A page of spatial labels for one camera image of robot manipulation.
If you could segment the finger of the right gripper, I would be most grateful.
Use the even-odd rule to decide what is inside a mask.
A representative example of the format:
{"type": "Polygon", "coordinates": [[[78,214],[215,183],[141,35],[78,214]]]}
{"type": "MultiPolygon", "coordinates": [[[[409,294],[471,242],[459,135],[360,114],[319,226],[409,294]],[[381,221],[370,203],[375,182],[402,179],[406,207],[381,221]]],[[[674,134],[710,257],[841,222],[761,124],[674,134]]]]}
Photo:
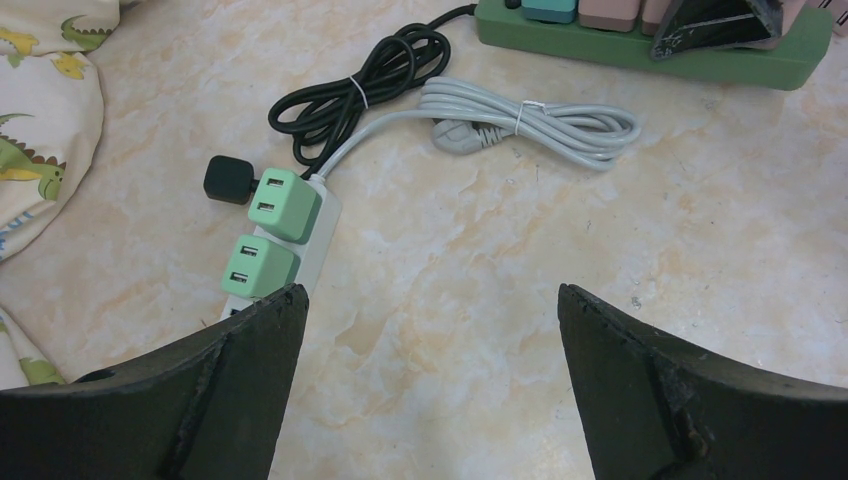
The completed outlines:
{"type": "Polygon", "coordinates": [[[673,1],[654,35],[655,61],[688,51],[754,49],[781,35],[780,0],[673,1]]]}

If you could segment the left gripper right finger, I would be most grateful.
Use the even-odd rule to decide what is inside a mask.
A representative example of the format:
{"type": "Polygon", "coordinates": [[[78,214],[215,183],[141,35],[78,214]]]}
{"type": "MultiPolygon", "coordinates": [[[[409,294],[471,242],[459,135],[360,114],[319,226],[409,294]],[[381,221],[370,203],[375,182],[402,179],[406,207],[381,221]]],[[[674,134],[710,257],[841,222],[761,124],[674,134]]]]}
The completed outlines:
{"type": "Polygon", "coordinates": [[[558,319],[598,479],[843,479],[847,392],[762,370],[576,285],[558,319]]]}

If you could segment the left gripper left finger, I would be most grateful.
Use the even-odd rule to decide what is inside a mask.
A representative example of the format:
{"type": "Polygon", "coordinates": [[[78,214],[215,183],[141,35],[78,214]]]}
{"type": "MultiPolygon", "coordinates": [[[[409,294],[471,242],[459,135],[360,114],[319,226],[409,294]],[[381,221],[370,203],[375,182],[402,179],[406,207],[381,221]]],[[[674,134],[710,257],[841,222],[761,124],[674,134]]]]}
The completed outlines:
{"type": "Polygon", "coordinates": [[[309,309],[291,284],[70,384],[1,394],[5,479],[265,479],[309,309]]]}

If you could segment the green long power strip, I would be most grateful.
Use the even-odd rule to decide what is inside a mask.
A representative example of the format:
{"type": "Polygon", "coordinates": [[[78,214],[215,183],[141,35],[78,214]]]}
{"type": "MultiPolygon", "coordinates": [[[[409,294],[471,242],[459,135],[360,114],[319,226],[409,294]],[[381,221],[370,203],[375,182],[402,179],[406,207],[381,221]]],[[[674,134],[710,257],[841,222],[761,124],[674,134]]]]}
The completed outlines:
{"type": "Polygon", "coordinates": [[[526,19],[503,1],[481,1],[477,33],[486,45],[671,75],[688,80],[793,91],[824,59],[831,42],[832,15],[805,6],[787,37],[772,50],[731,49],[683,53],[669,60],[649,57],[652,40],[636,32],[584,28],[526,19]]]}

